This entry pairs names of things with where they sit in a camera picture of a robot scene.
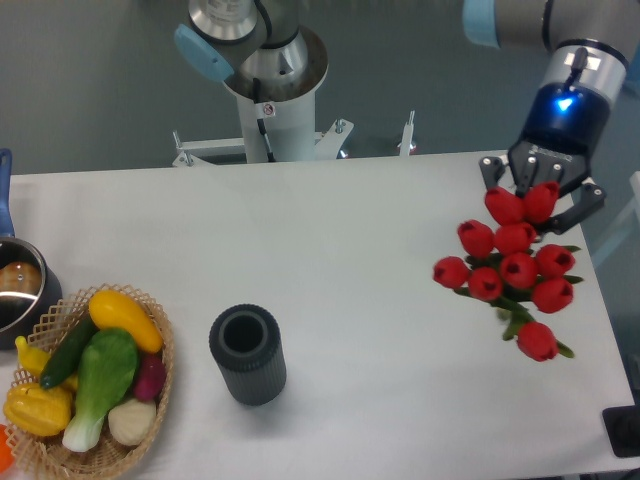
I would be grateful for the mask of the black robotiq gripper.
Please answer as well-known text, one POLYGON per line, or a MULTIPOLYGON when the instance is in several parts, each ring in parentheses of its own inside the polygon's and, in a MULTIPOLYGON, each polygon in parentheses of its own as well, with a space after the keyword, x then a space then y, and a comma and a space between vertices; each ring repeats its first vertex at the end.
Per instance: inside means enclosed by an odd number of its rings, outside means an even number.
POLYGON ((486 190, 516 185, 517 194, 523 196, 550 181, 559 184, 560 196, 577 190, 578 199, 569 209, 536 226, 540 235, 565 234, 605 204, 605 190, 588 177, 610 112, 605 97, 588 88, 565 88, 560 82, 543 86, 508 156, 486 155, 479 160, 486 190))

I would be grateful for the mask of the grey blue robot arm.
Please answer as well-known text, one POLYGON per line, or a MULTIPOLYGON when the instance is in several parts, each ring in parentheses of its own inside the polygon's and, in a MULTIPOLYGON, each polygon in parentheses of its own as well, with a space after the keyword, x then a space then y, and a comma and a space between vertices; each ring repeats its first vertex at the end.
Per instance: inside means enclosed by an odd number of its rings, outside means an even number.
MULTIPOLYGON (((185 61, 236 98, 250 163, 333 159, 351 132, 315 130, 315 93, 328 70, 324 43, 301 25, 295 1, 192 1, 174 41, 185 61)), ((487 188, 510 173, 518 195, 555 181, 579 193, 568 210, 535 222, 562 234, 604 203, 590 160, 630 70, 639 62, 635 1, 467 1, 478 45, 544 48, 550 63, 516 143, 481 161, 487 188)))

